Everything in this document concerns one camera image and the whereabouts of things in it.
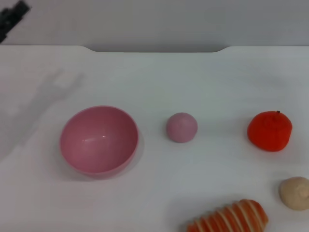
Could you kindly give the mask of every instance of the striped bread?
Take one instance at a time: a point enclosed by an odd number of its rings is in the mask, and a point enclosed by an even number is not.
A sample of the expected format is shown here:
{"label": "striped bread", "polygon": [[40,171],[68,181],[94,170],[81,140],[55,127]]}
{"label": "striped bread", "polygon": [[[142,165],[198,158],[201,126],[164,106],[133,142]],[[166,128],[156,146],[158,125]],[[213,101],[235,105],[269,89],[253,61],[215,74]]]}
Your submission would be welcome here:
{"label": "striped bread", "polygon": [[267,223],[261,205],[244,199],[195,220],[187,232],[263,232]]}

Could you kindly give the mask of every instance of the toy orange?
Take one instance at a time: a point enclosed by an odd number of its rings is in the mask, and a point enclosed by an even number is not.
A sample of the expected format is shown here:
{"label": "toy orange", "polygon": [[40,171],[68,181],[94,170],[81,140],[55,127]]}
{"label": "toy orange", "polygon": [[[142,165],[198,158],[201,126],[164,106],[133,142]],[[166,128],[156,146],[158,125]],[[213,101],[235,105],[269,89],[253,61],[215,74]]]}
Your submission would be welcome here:
{"label": "toy orange", "polygon": [[255,116],[248,126],[248,138],[258,148],[280,151],[288,144],[292,123],[280,111],[267,111]]}
{"label": "toy orange", "polygon": [[244,199],[195,220],[187,232],[263,232],[267,223],[261,205]]}

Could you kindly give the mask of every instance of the orange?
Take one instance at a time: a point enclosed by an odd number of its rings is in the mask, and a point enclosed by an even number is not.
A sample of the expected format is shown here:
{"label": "orange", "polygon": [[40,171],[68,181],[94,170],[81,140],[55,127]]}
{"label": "orange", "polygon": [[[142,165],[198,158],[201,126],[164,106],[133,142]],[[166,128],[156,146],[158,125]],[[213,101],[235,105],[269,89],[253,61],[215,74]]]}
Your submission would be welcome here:
{"label": "orange", "polygon": [[248,138],[258,148],[280,151],[288,144],[292,123],[280,111],[267,111],[255,116],[248,126]]}

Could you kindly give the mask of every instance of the black object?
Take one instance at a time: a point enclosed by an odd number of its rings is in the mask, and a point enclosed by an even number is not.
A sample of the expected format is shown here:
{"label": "black object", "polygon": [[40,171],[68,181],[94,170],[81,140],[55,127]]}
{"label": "black object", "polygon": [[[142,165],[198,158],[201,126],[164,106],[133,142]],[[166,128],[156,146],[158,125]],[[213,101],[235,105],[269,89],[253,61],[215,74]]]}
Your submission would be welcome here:
{"label": "black object", "polygon": [[6,34],[16,26],[23,16],[30,10],[30,7],[24,2],[19,1],[12,8],[4,8],[0,12],[0,43],[6,38]]}

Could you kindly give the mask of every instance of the gray wall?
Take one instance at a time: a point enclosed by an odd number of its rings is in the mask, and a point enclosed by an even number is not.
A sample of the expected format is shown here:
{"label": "gray wall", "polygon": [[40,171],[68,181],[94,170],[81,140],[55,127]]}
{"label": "gray wall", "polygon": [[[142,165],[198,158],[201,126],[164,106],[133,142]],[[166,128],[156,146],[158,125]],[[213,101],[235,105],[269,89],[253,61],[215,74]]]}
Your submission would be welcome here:
{"label": "gray wall", "polygon": [[[0,8],[17,0],[0,0]],[[309,45],[309,0],[27,0],[4,44],[95,51],[207,52],[231,45]]]}

